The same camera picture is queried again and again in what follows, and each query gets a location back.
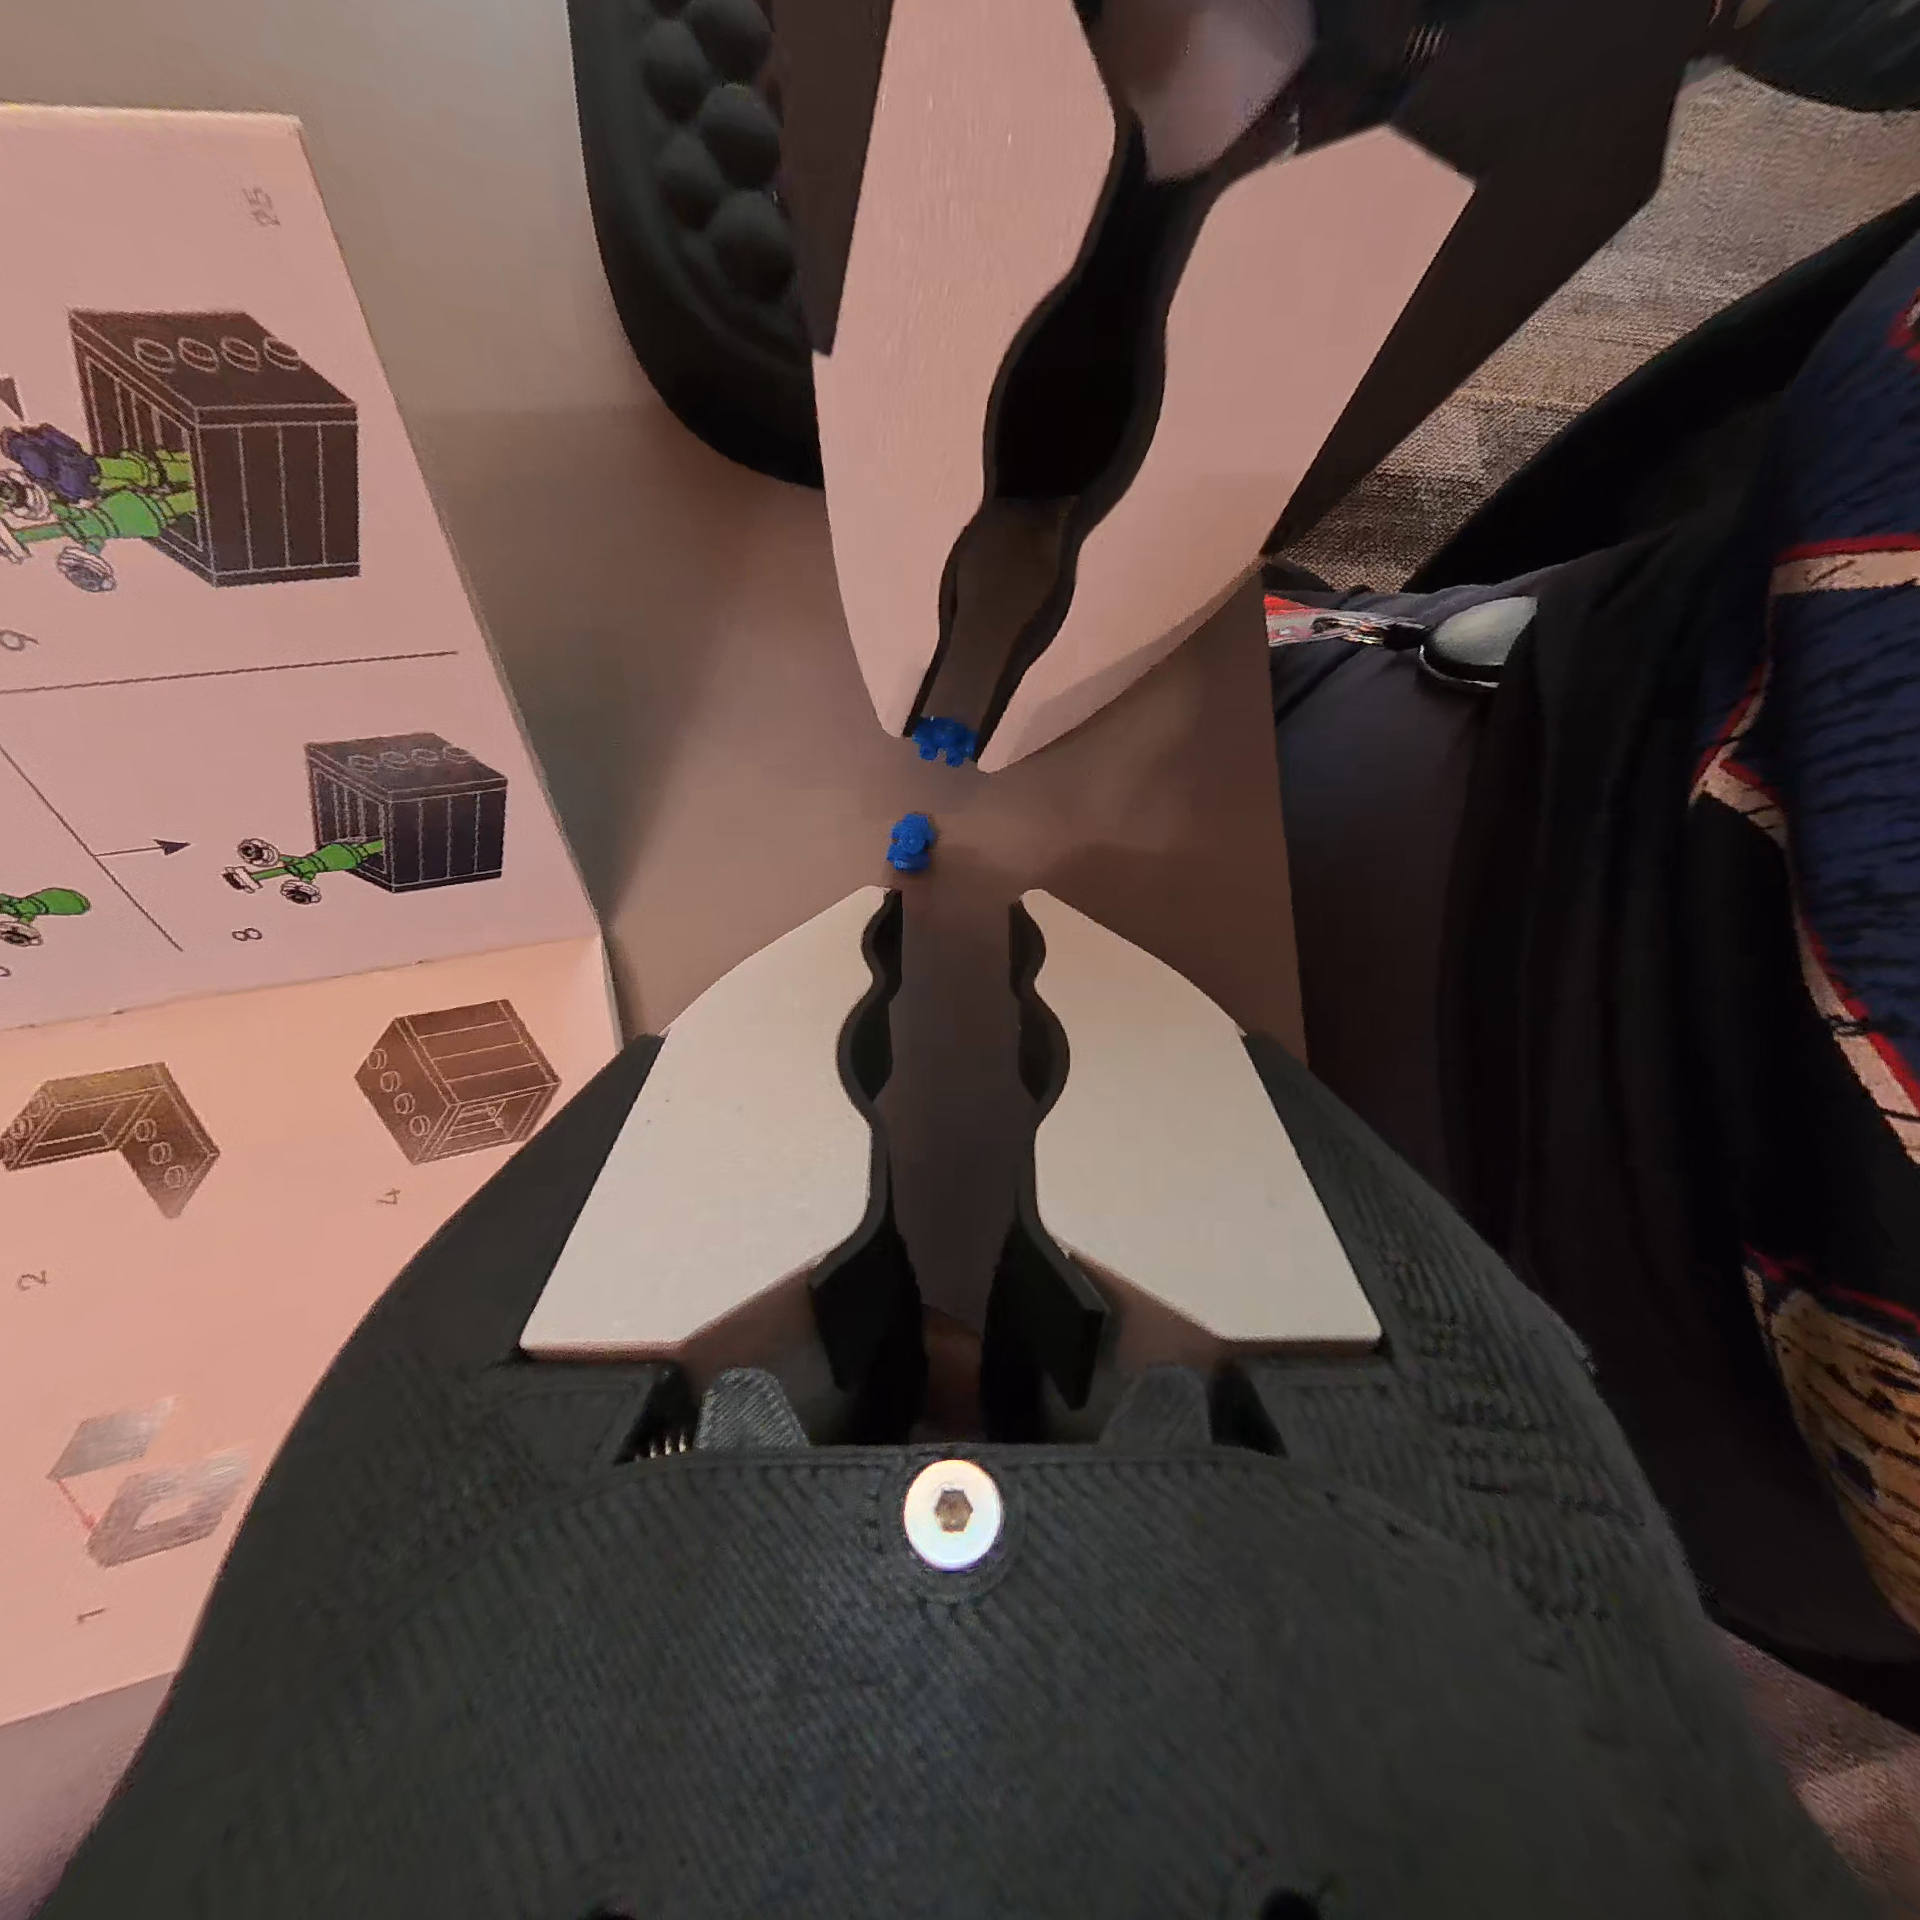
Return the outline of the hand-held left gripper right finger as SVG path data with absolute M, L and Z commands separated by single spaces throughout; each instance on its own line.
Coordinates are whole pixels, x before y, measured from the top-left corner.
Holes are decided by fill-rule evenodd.
M 984 1316 L 987 1412 L 1108 1412 L 1157 1366 L 1347 1359 L 1379 1313 L 1261 1076 L 1273 1045 L 1051 891 L 1010 909 L 1033 1105 Z

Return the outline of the white instruction booklet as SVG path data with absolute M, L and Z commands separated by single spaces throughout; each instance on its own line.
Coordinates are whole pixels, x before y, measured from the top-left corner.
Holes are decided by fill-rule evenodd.
M 178 1667 L 352 1326 L 610 1055 L 299 128 L 4 108 L 4 1726 Z

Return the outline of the person's dark clothing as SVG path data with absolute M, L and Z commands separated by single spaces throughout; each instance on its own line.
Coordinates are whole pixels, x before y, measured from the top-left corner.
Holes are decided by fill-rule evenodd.
M 1311 1068 L 1584 1346 L 1714 1620 L 1908 1733 L 1915 221 L 1404 587 L 1263 567 Z

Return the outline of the grey desk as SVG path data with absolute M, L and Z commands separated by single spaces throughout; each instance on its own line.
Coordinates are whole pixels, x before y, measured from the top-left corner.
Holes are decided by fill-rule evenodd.
M 615 318 L 563 4 L 4 4 L 8 105 L 297 126 L 577 869 L 613 1047 L 428 1239 L 494 1173 L 534 1173 L 626 1037 L 846 896 L 897 885 L 882 840 L 911 806 L 943 851 L 909 885 L 886 1128 L 908 1249 L 947 1313 L 986 1300 L 999 1171 L 930 1138 L 946 1094 L 972 1121 L 1010 1073 L 1010 900 L 1066 900 L 1239 1026 L 1302 1041 L 1256 589 L 1043 751 L 987 773 L 918 761 L 862 681 L 819 492 L 693 436 Z M 185 1643 L 155 1690 L 4 1726 L 4 1916 L 56 1884 Z

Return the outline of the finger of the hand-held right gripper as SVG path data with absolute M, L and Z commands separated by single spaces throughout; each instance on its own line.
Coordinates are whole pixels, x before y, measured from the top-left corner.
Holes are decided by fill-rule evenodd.
M 993 605 L 1007 369 L 1077 267 L 1115 110 L 1070 1 L 889 4 L 817 427 L 834 580 L 879 728 L 987 735 L 1023 614 Z
M 980 770 L 1079 728 L 1237 587 L 1474 190 L 1377 126 L 1217 193 L 1171 289 L 1139 467 L 1077 545 Z

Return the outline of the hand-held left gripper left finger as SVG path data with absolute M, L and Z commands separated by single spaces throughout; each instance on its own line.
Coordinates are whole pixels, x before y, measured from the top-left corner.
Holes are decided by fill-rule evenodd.
M 851 1412 L 909 1332 L 875 1111 L 901 901 L 851 891 L 672 1020 L 521 1328 L 532 1359 L 734 1368 Z

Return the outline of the black mesh cushion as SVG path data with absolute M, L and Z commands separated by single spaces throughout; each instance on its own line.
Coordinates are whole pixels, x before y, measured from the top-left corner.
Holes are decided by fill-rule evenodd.
M 712 451 L 817 488 L 767 5 L 566 12 L 591 232 L 642 373 Z

